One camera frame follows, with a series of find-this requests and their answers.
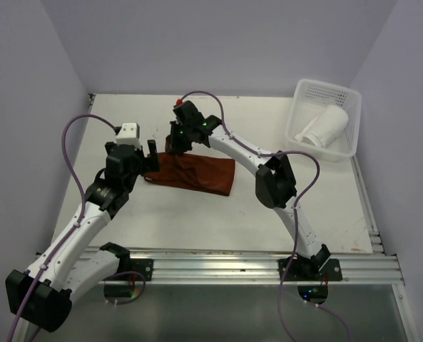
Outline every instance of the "brown cloth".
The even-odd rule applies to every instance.
[[[228,196],[235,176],[235,161],[202,155],[159,153],[160,171],[144,174],[146,182]]]

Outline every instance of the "laundry basket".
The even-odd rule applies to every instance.
[[[299,142],[295,136],[328,105],[337,105],[349,116],[347,126],[338,138],[327,147]],[[303,79],[297,84],[285,136],[291,148],[310,152],[315,157],[338,161],[349,158],[357,151],[362,96],[355,90],[339,85]]]

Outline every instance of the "white towel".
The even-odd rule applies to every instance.
[[[349,117],[341,107],[328,105],[295,136],[295,139],[318,147],[327,147],[342,134],[348,121]]]

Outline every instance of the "table surface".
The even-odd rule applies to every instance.
[[[174,120],[174,95],[96,95],[92,113],[114,125],[136,121],[141,143],[156,139],[163,152]],[[218,105],[205,96],[191,100],[206,117],[217,115]],[[260,147],[278,151],[288,148],[284,137],[291,98],[222,97],[227,124],[241,137]],[[75,169],[89,186],[105,166],[104,145],[114,135],[108,126],[90,119],[86,126]],[[195,145],[192,153],[226,157]],[[314,177],[315,166],[306,157],[290,157],[301,191]],[[367,223],[351,160],[320,160],[317,184],[303,197],[302,208],[317,235],[333,253],[372,253]],[[64,228],[79,204],[71,179],[54,236]],[[167,249],[214,249],[291,251],[293,240],[277,215],[255,197],[255,179],[237,164],[229,197],[148,184],[139,177],[128,203],[91,242],[99,247],[114,242],[125,247]]]

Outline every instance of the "robotic arm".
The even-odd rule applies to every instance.
[[[219,118],[214,115],[204,118],[202,113],[189,100],[178,101],[173,112],[176,121],[170,122],[170,135],[167,139],[166,152],[184,153],[192,150],[192,143],[200,143],[214,150],[221,151],[239,162],[255,176],[255,194],[266,207],[273,209],[281,218],[289,234],[294,238],[295,223],[293,204],[297,190],[287,155],[282,157],[261,157],[271,152],[261,150],[242,138],[239,141],[258,151],[250,152],[234,141],[232,130],[228,135]],[[298,262],[297,269],[303,276],[315,278],[330,259],[330,252],[308,223],[301,207],[297,208],[299,217],[298,229]]]
[[[18,312],[34,279],[38,280],[21,317],[46,331],[61,326],[72,304],[92,286],[116,272],[131,270],[129,251],[112,243],[102,246],[92,259],[74,268],[92,239],[128,201],[137,177],[159,170],[156,142],[148,141],[151,156],[145,157],[138,140],[138,124],[124,123],[116,131],[116,143],[105,144],[106,167],[86,190],[83,219],[77,222],[80,205],[53,244],[25,272],[13,270],[6,278],[13,314]]]

